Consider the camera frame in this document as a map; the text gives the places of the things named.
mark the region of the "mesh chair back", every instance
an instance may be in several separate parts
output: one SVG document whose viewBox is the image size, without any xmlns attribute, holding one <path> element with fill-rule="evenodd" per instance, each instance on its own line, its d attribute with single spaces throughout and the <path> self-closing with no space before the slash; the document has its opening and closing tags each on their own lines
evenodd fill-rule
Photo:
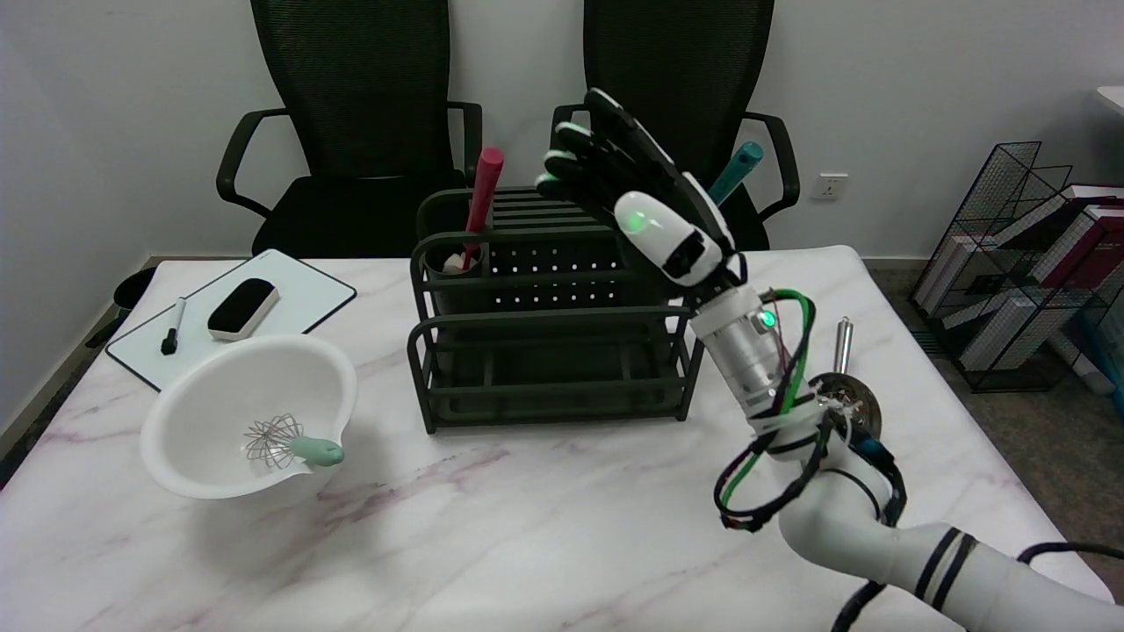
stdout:
<svg viewBox="0 0 1124 632">
<path fill-rule="evenodd" d="M 252 0 L 312 174 L 453 168 L 447 0 Z"/>
<path fill-rule="evenodd" d="M 773 0 L 586 0 L 586 81 L 709 184 L 733 153 L 772 10 Z"/>
</svg>

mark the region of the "chair armrest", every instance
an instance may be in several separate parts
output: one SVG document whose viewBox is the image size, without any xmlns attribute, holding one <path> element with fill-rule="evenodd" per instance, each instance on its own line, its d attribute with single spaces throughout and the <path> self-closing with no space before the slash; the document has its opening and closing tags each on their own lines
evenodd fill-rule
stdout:
<svg viewBox="0 0 1124 632">
<path fill-rule="evenodd" d="M 218 197 L 228 202 L 246 207 L 262 217 L 269 216 L 270 209 L 263 204 L 238 195 L 234 189 L 234 179 L 238 175 L 238 168 L 242 166 L 242 156 L 246 154 L 246 147 L 250 146 L 250 138 L 254 135 L 254 130 L 257 129 L 257 124 L 268 116 L 288 114 L 289 111 L 284 108 L 277 108 L 248 112 L 242 117 L 238 126 L 234 128 L 234 134 L 230 135 L 230 142 L 226 145 L 223 162 L 218 165 L 218 177 L 215 179 L 215 186 L 218 188 Z"/>
<path fill-rule="evenodd" d="M 764 222 L 786 208 L 796 206 L 796 202 L 800 200 L 800 172 L 796 166 L 796 153 L 792 152 L 792 141 L 788 137 L 788 128 L 785 127 L 783 120 L 776 116 L 756 112 L 745 112 L 742 115 L 742 119 L 764 123 L 769 138 L 772 141 L 773 151 L 777 152 L 777 164 L 780 168 L 783 193 L 780 200 L 769 205 L 758 214 Z"/>
<path fill-rule="evenodd" d="M 554 108 L 554 120 L 551 121 L 551 148 L 561 150 L 562 145 L 558 142 L 558 135 L 554 134 L 554 128 L 559 126 L 560 123 L 564 120 L 572 120 L 573 112 L 588 112 L 589 108 L 584 103 L 574 103 L 572 106 L 559 106 Z"/>
<path fill-rule="evenodd" d="M 471 187 L 477 180 L 477 161 L 480 160 L 480 152 L 483 151 L 483 109 L 479 103 L 461 101 L 448 101 L 446 105 L 451 110 L 461 110 L 461 116 L 464 118 L 464 177 L 468 179 L 468 186 Z"/>
</svg>

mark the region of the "white mixing bowl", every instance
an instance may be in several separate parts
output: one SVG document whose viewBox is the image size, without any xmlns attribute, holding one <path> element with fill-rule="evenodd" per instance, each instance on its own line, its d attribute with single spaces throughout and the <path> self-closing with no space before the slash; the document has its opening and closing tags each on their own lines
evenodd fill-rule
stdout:
<svg viewBox="0 0 1124 632">
<path fill-rule="evenodd" d="M 299 459 L 283 469 L 252 461 L 245 433 L 254 421 L 289 413 L 305 436 L 342 445 L 355 408 L 355 381 L 347 356 L 318 338 L 232 343 L 160 394 L 140 428 L 140 458 L 156 482 L 189 498 L 245 496 L 324 471 Z"/>
</svg>

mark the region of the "black stripe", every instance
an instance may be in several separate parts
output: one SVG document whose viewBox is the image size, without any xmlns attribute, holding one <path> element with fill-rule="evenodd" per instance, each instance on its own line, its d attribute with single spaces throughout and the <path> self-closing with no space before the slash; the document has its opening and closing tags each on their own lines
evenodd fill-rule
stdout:
<svg viewBox="0 0 1124 632">
<path fill-rule="evenodd" d="M 933 608 L 936 612 L 941 612 L 944 606 L 944 599 L 949 596 L 949 590 L 952 590 L 952 583 L 957 580 L 960 569 L 964 566 L 964 560 L 968 559 L 973 549 L 976 549 L 976 539 L 966 533 L 960 540 L 960 547 L 957 548 L 957 557 L 952 558 L 949 572 L 944 574 L 944 579 L 941 579 L 941 586 L 937 587 L 936 595 L 933 597 Z"/>
<path fill-rule="evenodd" d="M 867 487 L 867 484 L 864 484 L 863 481 L 859 480 L 859 478 L 856 476 L 854 476 L 853 473 L 845 472 L 843 470 L 839 470 L 839 469 L 835 469 L 835 468 L 828 468 L 828 469 L 823 470 L 823 471 L 825 471 L 825 472 L 835 472 L 835 473 L 837 473 L 840 476 L 846 477 L 846 478 L 851 479 L 851 482 L 858 485 L 859 489 L 862 489 L 863 491 L 865 491 L 867 493 L 867 498 L 870 498 L 870 504 L 874 506 L 874 520 L 881 522 L 881 520 L 882 520 L 882 508 L 878 506 L 878 498 L 874 498 L 874 493 L 871 491 L 869 487 Z"/>
<path fill-rule="evenodd" d="M 785 445 L 778 445 L 777 448 L 770 448 L 765 450 L 769 454 L 783 454 L 785 452 L 791 452 L 792 450 L 799 450 L 805 445 L 812 445 L 816 442 L 818 434 L 813 434 L 801 439 L 800 441 L 794 441 L 792 443 L 786 443 Z"/>
<path fill-rule="evenodd" d="M 914 597 L 921 601 L 925 601 L 925 590 L 928 589 L 928 583 L 933 579 L 933 574 L 936 572 L 936 565 L 941 563 L 941 559 L 944 558 L 944 553 L 952 545 L 952 541 L 960 535 L 960 530 L 950 526 L 949 531 L 945 532 L 941 541 L 937 542 L 936 548 L 933 549 L 933 553 L 928 557 L 928 561 L 925 562 L 925 568 L 921 571 L 921 577 L 917 578 L 917 587 L 914 588 Z"/>
</svg>

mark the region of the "floor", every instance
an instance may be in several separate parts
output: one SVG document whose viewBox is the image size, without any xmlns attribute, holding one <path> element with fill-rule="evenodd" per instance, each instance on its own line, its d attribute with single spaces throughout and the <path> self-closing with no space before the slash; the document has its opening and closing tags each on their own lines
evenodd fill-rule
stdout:
<svg viewBox="0 0 1124 632">
<path fill-rule="evenodd" d="M 874 270 L 874 282 L 910 329 L 922 329 L 907 303 L 917 272 Z M 0 488 L 35 445 L 93 360 L 70 377 L 17 446 L 0 460 Z M 1015 473 L 1071 541 L 1124 548 L 1124 421 L 1109 399 L 1073 376 L 1049 392 L 973 395 L 952 362 L 931 355 L 952 390 Z M 1124 603 L 1124 562 L 1086 561 Z"/>
</svg>

